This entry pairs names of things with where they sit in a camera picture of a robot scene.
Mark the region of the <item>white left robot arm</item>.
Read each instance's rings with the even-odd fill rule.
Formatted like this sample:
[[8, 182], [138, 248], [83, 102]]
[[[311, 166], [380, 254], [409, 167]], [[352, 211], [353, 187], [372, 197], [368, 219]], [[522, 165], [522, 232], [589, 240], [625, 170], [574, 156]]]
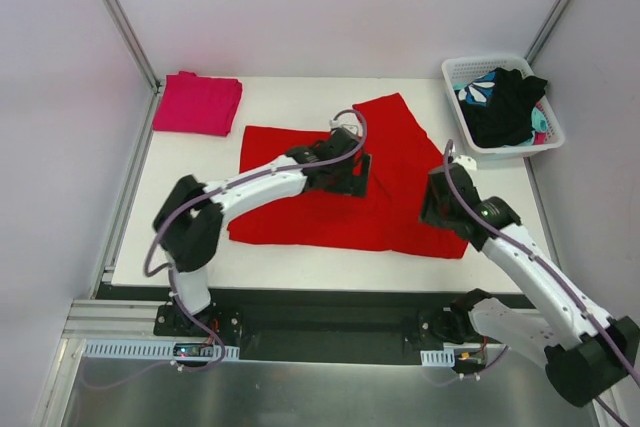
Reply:
[[293, 147], [234, 177], [202, 183], [187, 175], [176, 182], [152, 223], [155, 237], [143, 273], [152, 277], [168, 271], [180, 328], [191, 336], [218, 337], [206, 266], [222, 229], [258, 208], [310, 191], [362, 197], [370, 161], [366, 139], [366, 133], [334, 127], [327, 139]]

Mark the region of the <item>red t shirt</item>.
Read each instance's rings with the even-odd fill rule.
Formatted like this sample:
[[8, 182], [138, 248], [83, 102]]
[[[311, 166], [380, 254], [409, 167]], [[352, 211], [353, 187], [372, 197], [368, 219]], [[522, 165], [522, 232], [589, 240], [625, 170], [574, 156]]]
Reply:
[[443, 155], [403, 97], [395, 93], [355, 108], [367, 121], [365, 149], [372, 157], [365, 197], [311, 191], [278, 200], [233, 220], [230, 239], [462, 258], [467, 242], [419, 219], [428, 173]]

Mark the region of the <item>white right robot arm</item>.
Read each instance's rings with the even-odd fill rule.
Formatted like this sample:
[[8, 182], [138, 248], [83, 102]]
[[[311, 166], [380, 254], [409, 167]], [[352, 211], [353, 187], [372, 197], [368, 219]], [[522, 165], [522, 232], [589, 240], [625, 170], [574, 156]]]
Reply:
[[624, 378], [637, 378], [639, 326], [597, 305], [542, 253], [516, 212], [501, 198], [479, 197], [457, 163], [433, 169], [420, 213], [423, 223], [468, 242], [519, 287], [540, 317], [507, 307], [482, 289], [455, 300], [430, 320], [451, 343], [497, 340], [541, 367], [556, 392], [583, 407]]

